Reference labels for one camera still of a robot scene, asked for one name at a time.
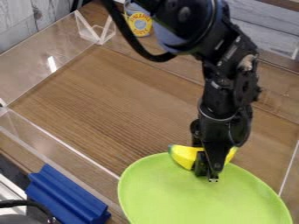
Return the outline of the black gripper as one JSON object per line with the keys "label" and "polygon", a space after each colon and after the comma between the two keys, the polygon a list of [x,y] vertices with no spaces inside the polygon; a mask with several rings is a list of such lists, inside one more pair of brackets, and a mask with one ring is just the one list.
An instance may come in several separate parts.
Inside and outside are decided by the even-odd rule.
{"label": "black gripper", "polygon": [[243,146],[248,140],[251,122],[251,106],[240,108],[231,117],[222,119],[207,115],[200,108],[199,117],[191,122],[191,145],[206,150],[196,154],[196,177],[206,177],[210,182],[219,181],[231,149]]}

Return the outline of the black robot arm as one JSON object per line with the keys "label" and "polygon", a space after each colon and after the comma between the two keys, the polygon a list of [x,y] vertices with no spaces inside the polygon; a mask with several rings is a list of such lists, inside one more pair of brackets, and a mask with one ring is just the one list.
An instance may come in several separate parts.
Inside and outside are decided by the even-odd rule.
{"label": "black robot arm", "polygon": [[191,140],[203,151],[191,168],[210,182],[219,179],[226,158],[248,140],[258,85],[258,46],[232,23],[226,0],[130,0],[154,20],[163,49],[202,62],[204,89]]}

